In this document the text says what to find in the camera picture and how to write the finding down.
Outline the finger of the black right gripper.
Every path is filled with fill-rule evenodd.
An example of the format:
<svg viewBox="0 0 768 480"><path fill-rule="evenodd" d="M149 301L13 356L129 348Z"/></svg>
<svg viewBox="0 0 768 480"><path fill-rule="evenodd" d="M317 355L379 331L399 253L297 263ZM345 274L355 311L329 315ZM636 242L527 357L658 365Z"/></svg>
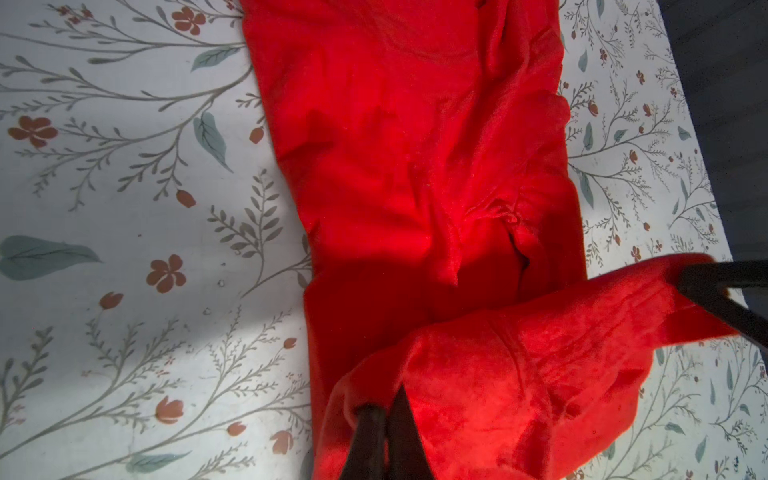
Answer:
<svg viewBox="0 0 768 480"><path fill-rule="evenodd" d="M680 287L767 287L767 261L750 260L690 265L680 274Z"/></svg>
<svg viewBox="0 0 768 480"><path fill-rule="evenodd" d="M766 350L767 319L730 299L726 295L729 286L765 289L767 279L763 277L748 280L726 280L724 282L681 279L677 284L677 289L686 298L736 330L760 350Z"/></svg>

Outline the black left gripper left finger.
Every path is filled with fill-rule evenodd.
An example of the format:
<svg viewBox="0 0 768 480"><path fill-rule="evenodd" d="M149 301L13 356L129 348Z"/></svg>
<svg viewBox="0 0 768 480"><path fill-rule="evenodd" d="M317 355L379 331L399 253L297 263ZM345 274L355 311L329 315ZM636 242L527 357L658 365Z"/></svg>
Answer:
<svg viewBox="0 0 768 480"><path fill-rule="evenodd" d="M384 480L386 411L365 405L358 411L357 426L340 480Z"/></svg>

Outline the red t shirt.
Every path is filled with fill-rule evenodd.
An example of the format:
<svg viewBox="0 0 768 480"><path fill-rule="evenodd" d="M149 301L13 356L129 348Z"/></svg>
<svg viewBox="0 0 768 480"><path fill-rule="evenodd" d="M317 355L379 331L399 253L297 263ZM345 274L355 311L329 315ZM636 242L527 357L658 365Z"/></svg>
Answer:
<svg viewBox="0 0 768 480"><path fill-rule="evenodd" d="M701 254L589 278L554 1L246 1L308 237L313 475L404 387L434 479L561 479L633 423L656 350L731 334Z"/></svg>

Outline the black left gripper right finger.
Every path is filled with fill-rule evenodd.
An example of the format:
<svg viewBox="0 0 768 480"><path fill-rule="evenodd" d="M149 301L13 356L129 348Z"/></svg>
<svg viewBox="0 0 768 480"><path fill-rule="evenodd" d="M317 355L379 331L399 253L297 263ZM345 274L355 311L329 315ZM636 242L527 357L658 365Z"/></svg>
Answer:
<svg viewBox="0 0 768 480"><path fill-rule="evenodd" d="M434 480L404 387L395 395L386 435L389 479Z"/></svg>

